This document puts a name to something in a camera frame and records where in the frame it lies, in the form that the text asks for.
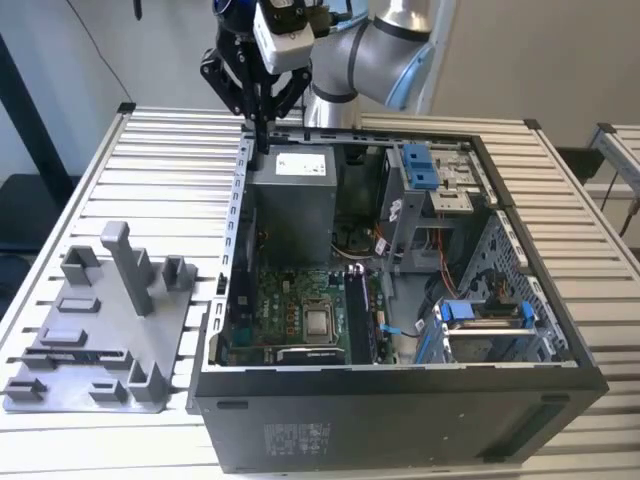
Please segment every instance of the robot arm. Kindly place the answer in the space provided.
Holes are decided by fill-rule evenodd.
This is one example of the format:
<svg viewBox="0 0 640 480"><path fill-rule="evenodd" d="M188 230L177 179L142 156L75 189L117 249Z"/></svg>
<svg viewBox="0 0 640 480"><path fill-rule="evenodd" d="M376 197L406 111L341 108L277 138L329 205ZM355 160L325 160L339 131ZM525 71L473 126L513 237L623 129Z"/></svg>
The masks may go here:
<svg viewBox="0 0 640 480"><path fill-rule="evenodd" d="M353 3L357 15L351 0L214 0L216 48L205 52L200 72L232 113L244 115L260 152L268 152L276 116L289 113L312 73L307 124L323 127L358 126L341 114L358 92L402 110L426 77L434 50L430 2L392 0L373 22L367 2ZM272 95L285 72L291 78Z"/></svg>

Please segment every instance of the white wall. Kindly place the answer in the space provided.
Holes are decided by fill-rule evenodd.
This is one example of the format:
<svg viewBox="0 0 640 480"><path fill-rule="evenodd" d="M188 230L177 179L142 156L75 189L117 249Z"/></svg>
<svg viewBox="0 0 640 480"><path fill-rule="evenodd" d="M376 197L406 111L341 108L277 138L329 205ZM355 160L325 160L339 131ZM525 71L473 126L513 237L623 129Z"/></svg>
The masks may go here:
<svg viewBox="0 0 640 480"><path fill-rule="evenodd" d="M146 0L141 22L131 0L73 4L134 101L223 107L198 69L215 40L211 0ZM63 0L0 0L0 31L67 169L82 173L125 94ZM0 178L33 172L10 125L0 112Z"/></svg>
<svg viewBox="0 0 640 480"><path fill-rule="evenodd" d="M457 3L432 114L533 117L562 146L640 123L639 1Z"/></svg>

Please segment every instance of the black pole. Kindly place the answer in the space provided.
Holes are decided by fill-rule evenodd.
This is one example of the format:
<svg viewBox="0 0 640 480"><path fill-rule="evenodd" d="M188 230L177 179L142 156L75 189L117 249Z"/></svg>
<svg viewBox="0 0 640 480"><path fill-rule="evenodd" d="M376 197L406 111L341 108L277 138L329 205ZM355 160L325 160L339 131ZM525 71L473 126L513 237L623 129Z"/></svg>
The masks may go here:
<svg viewBox="0 0 640 480"><path fill-rule="evenodd" d="M133 13L138 21L142 19L142 0L133 0Z"/></svg>
<svg viewBox="0 0 640 480"><path fill-rule="evenodd" d="M73 193L71 178L64 168L47 128L38 113L18 67L0 34L0 101L40 172L51 198L62 210Z"/></svg>

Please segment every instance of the slotted metal surface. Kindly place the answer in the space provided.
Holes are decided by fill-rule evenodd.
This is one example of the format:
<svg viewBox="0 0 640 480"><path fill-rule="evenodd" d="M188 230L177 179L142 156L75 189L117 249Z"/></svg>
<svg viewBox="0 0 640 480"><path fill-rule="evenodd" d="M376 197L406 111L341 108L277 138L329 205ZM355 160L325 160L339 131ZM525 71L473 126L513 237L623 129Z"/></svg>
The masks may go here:
<svg viewBox="0 0 640 480"><path fill-rule="evenodd" d="M465 478L635 479L640 476L638 265L539 132L520 121L367 115L365 128L481 135L519 214L611 392L523 466L462 470ZM104 222L124 219L151 257L180 254L199 279L182 334L168 409L159 415L9 415L0 410L0 472L31 478L222 476L202 420L184 412L204 301L215 292L220 239L241 119L224 112L138 108L119 116L0 323L7 358L31 344L61 285L71 244L99 248ZM442 476L427 470L309 474L309 478Z"/></svg>
<svg viewBox="0 0 640 480"><path fill-rule="evenodd" d="M635 194L640 195L640 126L601 124L592 147L600 150Z"/></svg>

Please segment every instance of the cable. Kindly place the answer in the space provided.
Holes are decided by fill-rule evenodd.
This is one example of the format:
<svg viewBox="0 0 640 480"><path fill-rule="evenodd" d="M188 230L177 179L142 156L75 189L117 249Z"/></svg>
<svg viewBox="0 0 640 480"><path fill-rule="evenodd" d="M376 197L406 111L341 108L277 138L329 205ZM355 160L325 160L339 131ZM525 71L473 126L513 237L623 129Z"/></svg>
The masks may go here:
<svg viewBox="0 0 640 480"><path fill-rule="evenodd" d="M91 32L89 31L89 28L87 28L87 25L84 23L84 20L82 20L82 17L80 16L80 14L76 10L76 8L73 6L73 3L71 3L71 0L65 0L65 2L67 2L67 5L69 5L69 8L71 10L73 10L73 13L75 14L76 18L80 22L80 25L82 25L82 28L84 28L84 31L87 32L87 35L89 36L89 39L91 40L91 43L93 43L93 46L95 47L96 52L98 52L98 56L100 57L100 60L102 60L102 63L105 64L105 66L109 69L109 71L111 72L113 77L120 84L120 86L122 87L122 90L124 91L125 95L127 96L127 99L129 99L130 102L133 102L133 99L131 98L131 95L129 94L129 91L127 90L127 88L122 83L122 80L120 80L120 77L118 77L116 72L113 71L113 68L111 68L111 65L109 65L109 62L107 62L106 58L104 58L104 56L102 55L102 52L100 51L100 48L98 47L98 44L96 43L95 39L93 38L93 35L91 35Z"/></svg>
<svg viewBox="0 0 640 480"><path fill-rule="evenodd" d="M445 287L447 287L447 290L449 290L449 293L453 296L453 298L458 298L458 295L455 293L455 284L451 279L451 274L449 273L447 262L444 259L444 252L442 251L442 229L438 229L437 236L438 251L440 252L440 274L442 275L442 281L444 282Z"/></svg>
<svg viewBox="0 0 640 480"><path fill-rule="evenodd" d="M604 196L604 200L602 200L602 205L600 205L600 211L604 212L604 206L607 204L607 200L609 200L609 195L611 194L611 189L613 188L613 184L616 183L618 179L618 172L613 174L613 178L611 179L611 183L609 184L609 189Z"/></svg>
<svg viewBox="0 0 640 480"><path fill-rule="evenodd" d="M349 260L368 260L369 258L373 258L372 255L351 255L349 253L343 252L338 247L336 247L333 243L331 244L331 248L340 255L341 257L347 258Z"/></svg>
<svg viewBox="0 0 640 480"><path fill-rule="evenodd" d="M632 214L628 214L627 218L624 219L624 224L622 225L622 230L620 230L620 237L623 237L625 233L627 233L627 228L629 228L629 224L631 223L631 219L633 218Z"/></svg>
<svg viewBox="0 0 640 480"><path fill-rule="evenodd" d="M418 308L418 314L416 318L422 318L427 309L433 307L433 305L436 303L435 300L431 298L431 289L436 285L436 283L438 283L439 278L440 270L436 270L431 275L429 275L427 281L424 282L424 298L422 299L422 303Z"/></svg>
<svg viewBox="0 0 640 480"><path fill-rule="evenodd" d="M380 330L382 330L383 332L391 333L392 335L404 335L405 337L409 338L420 338L420 334L414 335L412 333L407 333L397 327L391 327L389 325L380 325Z"/></svg>
<svg viewBox="0 0 640 480"><path fill-rule="evenodd" d="M374 228L374 232L376 235L378 235L378 237L380 237L382 240L384 240L384 243L389 245L389 248L391 248L391 243L387 241L386 238L384 238L384 236L382 235L382 230L380 229L380 224L376 223L376 226ZM402 258L402 253L394 253L394 256L398 257L398 258Z"/></svg>

